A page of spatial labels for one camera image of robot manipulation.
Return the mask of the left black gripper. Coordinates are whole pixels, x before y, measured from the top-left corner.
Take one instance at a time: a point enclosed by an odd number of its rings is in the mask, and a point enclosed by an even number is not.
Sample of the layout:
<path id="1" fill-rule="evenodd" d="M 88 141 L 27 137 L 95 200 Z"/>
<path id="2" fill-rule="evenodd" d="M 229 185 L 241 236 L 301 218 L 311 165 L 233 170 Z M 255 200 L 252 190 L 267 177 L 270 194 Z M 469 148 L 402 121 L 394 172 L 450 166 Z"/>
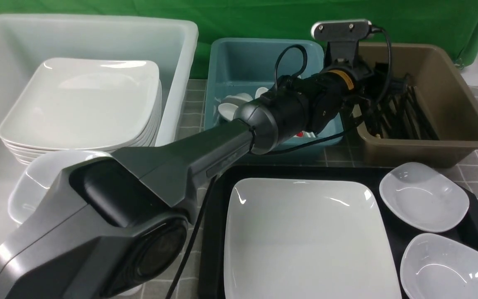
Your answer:
<path id="1" fill-rule="evenodd" d="M 363 61 L 356 68 L 347 63 L 330 66 L 314 75 L 314 133 L 317 134 L 343 110 L 364 107 L 353 118 L 351 129 L 374 116 L 388 97 L 407 91 L 407 77 L 389 76 L 388 63 L 376 63 L 369 68 Z"/>

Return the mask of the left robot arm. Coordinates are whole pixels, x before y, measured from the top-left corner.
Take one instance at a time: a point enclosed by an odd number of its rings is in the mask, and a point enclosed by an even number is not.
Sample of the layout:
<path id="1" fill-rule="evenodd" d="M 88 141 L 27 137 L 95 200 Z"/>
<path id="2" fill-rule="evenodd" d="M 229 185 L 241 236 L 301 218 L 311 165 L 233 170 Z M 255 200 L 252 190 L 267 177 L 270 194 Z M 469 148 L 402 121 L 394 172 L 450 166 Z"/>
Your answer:
<path id="1" fill-rule="evenodd" d="M 280 76 L 232 121 L 161 147 L 125 147 L 59 172 L 0 246 L 0 299 L 105 299 L 159 276 L 180 254 L 197 189 L 247 154 L 319 133 L 355 100 L 385 96 L 391 63 L 331 63 Z"/>

